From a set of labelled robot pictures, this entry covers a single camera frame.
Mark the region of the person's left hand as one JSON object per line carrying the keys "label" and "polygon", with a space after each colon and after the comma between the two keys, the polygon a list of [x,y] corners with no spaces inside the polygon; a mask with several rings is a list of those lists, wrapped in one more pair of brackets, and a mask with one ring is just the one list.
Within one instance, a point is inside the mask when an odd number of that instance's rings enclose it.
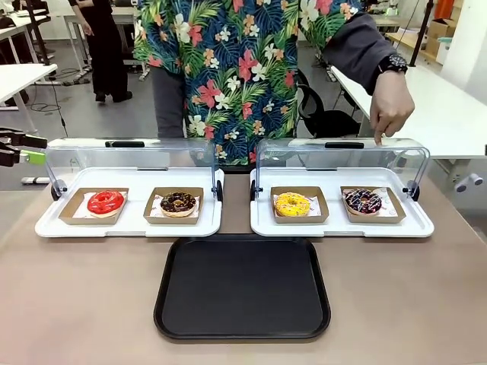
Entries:
{"label": "person's left hand", "polygon": [[370,111],[375,143],[381,145],[384,135],[389,138],[400,131],[414,109],[405,73],[385,71],[380,74],[372,94]]}

